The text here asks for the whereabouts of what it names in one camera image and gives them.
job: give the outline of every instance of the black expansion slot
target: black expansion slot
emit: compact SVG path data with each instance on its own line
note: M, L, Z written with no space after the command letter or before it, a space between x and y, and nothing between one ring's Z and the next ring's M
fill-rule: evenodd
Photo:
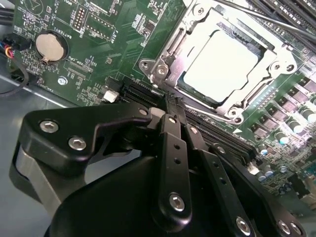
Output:
M275 6L268 0L248 0L248 3L253 5L257 10L264 13L265 15L273 16L276 20L282 21L282 19L277 17L275 14L275 12L277 12L282 15L282 11L279 8L276 9ZM282 15L282 18L288 21L286 14L285 16ZM288 32L288 34L292 35L295 39L297 39L299 42L305 45L305 47L309 48L311 51L316 53L316 46L312 44L310 41L308 41L307 39L301 37L299 34L296 34L296 33Z

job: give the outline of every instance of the motherboard screw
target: motherboard screw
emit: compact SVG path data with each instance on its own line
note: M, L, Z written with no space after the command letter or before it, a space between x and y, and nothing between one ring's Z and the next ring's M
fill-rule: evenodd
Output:
M65 77L59 77L57 82L60 85L67 85L68 80Z

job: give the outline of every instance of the black plastic bracket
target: black plastic bracket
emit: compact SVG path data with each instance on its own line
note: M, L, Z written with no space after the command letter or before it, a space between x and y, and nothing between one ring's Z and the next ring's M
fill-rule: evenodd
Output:
M160 121L161 166L152 215L165 231L179 232L192 217L187 144L181 140L179 120L166 114Z
M40 128L43 120L58 125L55 132ZM92 107L34 111L22 123L19 142L29 156L49 165L57 172L74 176L81 174L95 153L96 139L107 132L118 131L129 125L146 125L151 115L138 103L109 104ZM74 150L69 140L78 137L85 141L82 150Z
M301 237L307 236L302 225L266 191L255 176L234 159L229 150L214 144L210 149L220 158L248 216L254 220L262 236Z
M206 171L208 180L221 206L220 209L228 231L233 236L246 235L255 237L256 234L251 222L219 158L217 155L207 151L208 147L196 128L187 125L185 126L185 132L191 154L194 154L196 158L200 159L200 166Z

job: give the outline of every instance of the green circuit board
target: green circuit board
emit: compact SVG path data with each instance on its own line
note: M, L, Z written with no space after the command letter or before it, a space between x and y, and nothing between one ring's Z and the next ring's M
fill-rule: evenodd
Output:
M16 51L14 56L30 73L38 76L38 86L79 106L98 105L102 101L98 94L108 78L123 80L128 77L152 88L138 68L138 61L156 59L185 10L182 0L20 0L15 9L14 32L33 41L41 32L58 32L66 39L69 54L58 63L43 65L33 44L31 49ZM311 140L316 124L307 123L300 114L305 108L316 112L313 103L316 94L298 85L302 79L316 73L316 57L299 40L287 32L280 32L279 27L263 21L261 24L293 46L298 70L274 80L245 110L241 125L218 122L201 114L197 116L256 148L265 144L269 154L261 158L271 165L274 175L263 184L277 195L278 189L288 182L287 178L294 173L306 177L307 170L316 162L310 151L316 146L316 141ZM59 78L68 83L59 84ZM179 86L189 94L198 94L184 84ZM293 87L302 91L308 100L299 103L289 98L288 92ZM277 104L284 96L297 106L296 110L288 112ZM270 117L267 111L271 106L278 107L288 119L282 122L274 119L278 126L258 138L251 127L263 115ZM289 119L298 121L304 133L297 135L289 130L286 125ZM275 139L279 130L289 137L288 144L281 145ZM287 172L281 173L280 167L284 165Z
M41 32L56 31L69 54L46 66L33 45L15 57L39 77L42 88L79 106L96 105L108 77L128 76L149 85L136 63L157 57L185 9L182 0L21 0L14 32L35 40ZM59 77L67 85L58 84Z

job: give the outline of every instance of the black mounting arm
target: black mounting arm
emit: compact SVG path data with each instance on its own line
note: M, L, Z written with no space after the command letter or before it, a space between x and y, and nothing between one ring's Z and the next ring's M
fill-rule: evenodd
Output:
M47 236L306 236L225 146L206 146L180 100L165 110L122 103L25 116L10 178L53 216ZM141 157L85 183L90 163L132 149Z

